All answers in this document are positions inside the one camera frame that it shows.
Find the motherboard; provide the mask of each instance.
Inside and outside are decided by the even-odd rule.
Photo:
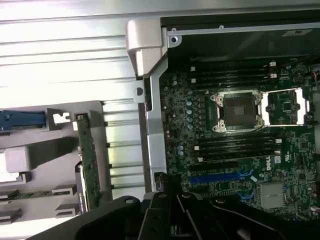
[[[295,59],[167,70],[160,98],[168,173],[204,199],[229,196],[286,220],[317,219],[312,76]]]

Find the green circuit board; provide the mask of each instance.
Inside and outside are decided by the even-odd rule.
[[[269,62],[276,61],[254,62],[256,68],[260,64],[263,66],[261,69],[267,68],[262,71],[265,73],[266,70],[266,75],[272,76],[268,82],[262,76],[263,83],[259,82],[256,86],[245,85],[248,74],[249,79],[261,77],[255,68],[247,67],[253,65],[250,61],[237,63],[237,66],[229,64],[227,67],[224,63],[222,67],[228,69],[227,73],[223,70],[218,72],[220,66],[216,63],[214,70],[201,69],[197,72],[197,67],[171,69],[161,76],[160,98],[167,170],[181,177],[184,191],[200,194],[205,199],[231,196],[287,220],[316,219],[318,213],[310,209],[317,205],[314,128],[311,121],[294,125],[297,123],[297,112],[301,109],[294,89],[302,89],[308,108],[312,106],[313,79],[309,74],[310,66],[306,63],[281,66],[277,62],[275,66],[266,67]],[[221,84],[230,79],[244,79],[240,82],[245,86],[237,85],[239,81]],[[247,96],[251,98],[251,95],[245,95],[242,90],[245,94],[247,90],[270,92],[266,111],[271,124],[282,126],[255,127],[249,116],[240,116],[225,120],[226,125],[231,125],[230,131],[213,131],[219,117],[217,103],[212,101],[211,96],[230,92],[232,98],[241,99],[243,104],[247,104],[243,99]],[[226,106],[227,102],[224,102],[224,112],[220,113],[224,117],[229,114]],[[234,111],[241,115],[244,110],[242,106],[236,106]],[[241,117],[248,124],[243,122],[237,125],[242,121]],[[312,111],[309,110],[308,116],[304,117],[310,120]],[[263,138],[272,140],[257,143]],[[201,144],[206,151],[205,157],[197,151]],[[261,148],[261,152],[241,154],[247,146],[254,144],[257,144],[256,149]],[[203,180],[201,177],[214,180]]]
[[[83,166],[83,178],[88,210],[99,206],[100,184],[97,166],[97,155],[94,140],[91,135],[88,115],[77,117],[79,150]]]

